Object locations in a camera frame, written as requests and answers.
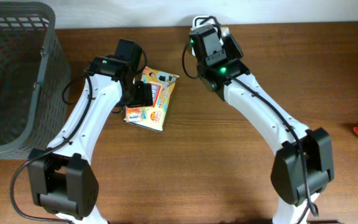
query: gray bin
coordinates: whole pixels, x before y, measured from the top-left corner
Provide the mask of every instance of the gray bin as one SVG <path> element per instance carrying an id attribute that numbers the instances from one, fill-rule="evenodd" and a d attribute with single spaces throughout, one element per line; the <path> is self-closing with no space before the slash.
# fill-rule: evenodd
<path id="1" fill-rule="evenodd" d="M 40 2 L 0 2 L 0 159 L 45 149 L 65 122 L 61 100 L 71 71 Z"/>

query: white background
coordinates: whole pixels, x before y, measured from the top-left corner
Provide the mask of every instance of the white background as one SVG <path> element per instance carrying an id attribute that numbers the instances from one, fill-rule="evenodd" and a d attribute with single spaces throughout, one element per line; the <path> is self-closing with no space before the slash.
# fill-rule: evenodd
<path id="1" fill-rule="evenodd" d="M 198 15 L 223 24 L 358 21 L 358 0 L 40 1 L 55 11 L 58 29 L 190 26 Z"/>

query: wooden tabletop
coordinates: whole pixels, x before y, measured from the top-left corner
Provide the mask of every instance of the wooden tabletop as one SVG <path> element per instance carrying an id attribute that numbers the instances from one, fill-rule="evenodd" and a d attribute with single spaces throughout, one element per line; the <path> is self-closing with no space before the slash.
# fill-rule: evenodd
<path id="1" fill-rule="evenodd" d="M 321 219 L 358 223 L 358 22 L 230 26 L 243 62 L 292 116 L 333 139 L 335 180 L 317 199 Z M 219 223 L 272 218 L 278 196 L 270 182 L 273 154 L 255 128 L 199 80 L 184 76 L 181 52 L 189 27 L 58 30 L 73 76 L 119 39 L 139 43 L 149 66 L 181 75 L 163 133 L 106 121 L 93 154 L 104 218 L 135 223 Z M 195 74 L 195 59 L 186 55 Z M 74 99 L 81 84 L 74 86 Z M 23 161 L 0 161 L 0 223 L 19 217 L 9 181 Z M 31 215 L 53 217 L 31 201 L 27 172 L 17 201 Z"/>

